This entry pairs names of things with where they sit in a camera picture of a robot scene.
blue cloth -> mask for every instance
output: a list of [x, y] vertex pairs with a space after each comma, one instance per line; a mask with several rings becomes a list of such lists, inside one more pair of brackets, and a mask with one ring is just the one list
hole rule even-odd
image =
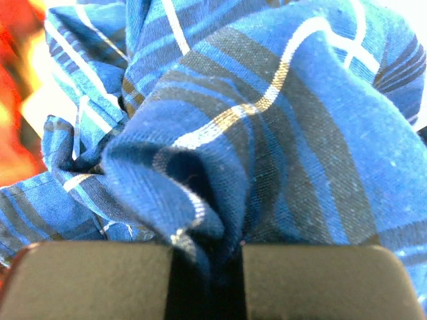
[[246, 243], [378, 244], [427, 297], [426, 54], [368, 0], [127, 0], [51, 9], [48, 172], [6, 187], [0, 257], [162, 241], [214, 280]]

plaid shirt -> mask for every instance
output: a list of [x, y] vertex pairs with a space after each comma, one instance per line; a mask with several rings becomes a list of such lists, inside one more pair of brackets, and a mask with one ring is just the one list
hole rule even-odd
[[242, 241], [379, 244], [423, 301], [426, 54], [401, 17], [367, 0], [102, 2], [49, 12], [75, 122], [48, 118], [48, 172], [1, 190], [4, 264], [36, 241], [158, 237], [220, 279]]

blue plaid fabric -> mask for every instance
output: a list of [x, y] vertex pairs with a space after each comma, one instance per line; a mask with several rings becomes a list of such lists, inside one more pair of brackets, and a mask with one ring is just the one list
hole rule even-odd
[[0, 190], [3, 264], [37, 241], [159, 238], [216, 280], [243, 242], [377, 244], [425, 303], [410, 124], [426, 53], [401, 17], [368, 0], [96, 2], [45, 23], [75, 122], [48, 118], [48, 172]]

crumpled fabric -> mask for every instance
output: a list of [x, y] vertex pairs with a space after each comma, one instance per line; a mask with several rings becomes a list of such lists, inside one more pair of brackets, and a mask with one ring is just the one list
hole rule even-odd
[[75, 122], [48, 118], [48, 172], [1, 190], [2, 263], [36, 241], [159, 239], [220, 282], [241, 243], [382, 245], [423, 303], [426, 54], [403, 18], [369, 0], [102, 2], [48, 14]]

